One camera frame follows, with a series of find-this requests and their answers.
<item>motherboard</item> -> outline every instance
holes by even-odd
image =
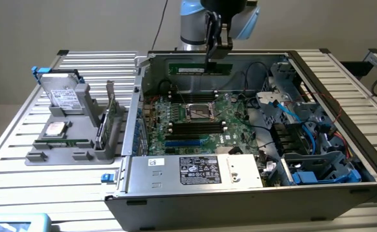
[[[258,154],[254,131],[238,117],[244,104],[232,93],[149,98],[149,155]]]

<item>gray plastic stand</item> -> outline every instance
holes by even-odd
[[[103,150],[97,150],[95,137],[106,108],[98,106],[89,92],[89,84],[78,84],[75,93],[83,107],[77,114],[67,115],[62,108],[50,106],[51,116],[38,137],[38,140],[55,140],[57,143],[59,139],[87,139],[89,142],[78,142],[74,147],[51,147],[47,142],[34,143],[34,149],[26,156],[26,165],[83,165],[111,164],[114,162],[126,108],[117,103],[117,115],[114,117],[110,141]],[[59,136],[47,136],[49,125],[54,122],[66,123],[66,132]]]

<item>gray wall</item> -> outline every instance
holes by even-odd
[[[34,65],[59,49],[149,50],[165,0],[0,0],[0,104],[26,100]],[[236,49],[328,47],[361,59],[377,47],[377,0],[261,0],[253,36]],[[179,43],[179,0],[170,0],[157,49]]]

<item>green circuit board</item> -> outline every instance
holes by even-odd
[[[150,152],[149,155],[189,155],[189,154],[215,154],[217,149],[219,154],[222,154],[223,147],[229,149],[230,147],[238,146],[245,154],[257,154],[258,148],[257,142],[249,140],[253,129],[241,123],[234,113],[238,109],[238,104],[244,104],[242,101],[233,103],[228,101],[225,97],[219,98],[213,103],[213,119],[202,118],[201,116],[197,119],[191,118],[191,122],[226,122],[228,130],[223,133],[215,134],[201,134],[201,146],[187,146],[187,147],[173,147],[175,152],[173,154],[166,153],[166,135],[170,135],[169,132],[169,123],[187,123],[187,105],[182,103],[171,103],[166,98],[159,98],[153,103],[154,114],[153,118],[157,122],[157,126],[149,123],[149,132],[150,132]]]

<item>blue cable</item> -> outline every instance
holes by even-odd
[[[302,123],[302,120],[301,120],[300,116],[296,113],[290,112],[281,104],[278,104],[277,106],[286,114],[292,115],[297,119],[297,121],[300,123]],[[306,132],[306,134],[309,135],[309,138],[310,138],[310,141],[312,141],[312,146],[313,146],[312,155],[314,155],[316,154],[316,145],[317,145],[316,139],[313,137],[313,134],[312,134],[310,130],[305,126],[305,124],[302,124],[302,128],[304,128],[304,131]]]

